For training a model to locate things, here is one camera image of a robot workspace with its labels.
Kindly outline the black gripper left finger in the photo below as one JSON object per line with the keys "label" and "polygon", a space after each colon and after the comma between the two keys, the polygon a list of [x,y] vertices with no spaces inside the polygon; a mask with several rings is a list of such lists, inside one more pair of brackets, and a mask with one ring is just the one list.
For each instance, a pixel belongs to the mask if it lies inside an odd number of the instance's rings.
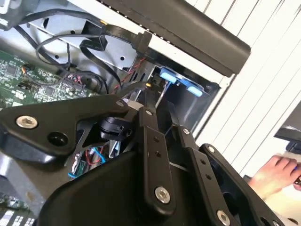
{"label": "black gripper left finger", "polygon": [[147,208],[169,216],[176,204],[155,106],[148,91],[139,109],[123,98],[120,93],[3,109],[0,150],[34,166],[21,180],[31,181],[33,193],[48,198],[66,183],[63,167],[76,152],[111,140],[133,143],[143,154],[143,201]]}

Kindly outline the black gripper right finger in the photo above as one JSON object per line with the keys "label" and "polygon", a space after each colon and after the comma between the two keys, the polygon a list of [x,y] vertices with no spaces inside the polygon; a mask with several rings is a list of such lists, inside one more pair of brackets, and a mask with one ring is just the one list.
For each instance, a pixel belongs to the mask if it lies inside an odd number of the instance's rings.
{"label": "black gripper right finger", "polygon": [[197,146],[191,132],[170,112],[173,135],[181,144],[192,177],[195,210],[204,226],[282,226],[274,213],[210,144]]}

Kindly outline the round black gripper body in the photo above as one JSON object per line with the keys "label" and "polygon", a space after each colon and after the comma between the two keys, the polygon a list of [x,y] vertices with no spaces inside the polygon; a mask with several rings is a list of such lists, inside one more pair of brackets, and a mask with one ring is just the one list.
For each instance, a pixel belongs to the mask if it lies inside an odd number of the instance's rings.
{"label": "round black gripper body", "polygon": [[190,175],[171,166],[176,210],[156,216],[142,206],[136,153],[125,153],[56,189],[39,214],[41,226],[207,226],[193,200]]}

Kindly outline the person's hand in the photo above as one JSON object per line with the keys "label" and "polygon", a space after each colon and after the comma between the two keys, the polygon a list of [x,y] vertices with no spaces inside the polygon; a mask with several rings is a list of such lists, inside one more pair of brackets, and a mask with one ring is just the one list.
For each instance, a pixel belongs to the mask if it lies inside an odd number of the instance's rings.
{"label": "person's hand", "polygon": [[301,176],[301,164],[296,159],[273,155],[248,181],[257,195],[266,199],[288,186],[297,191],[301,185],[295,181]]}

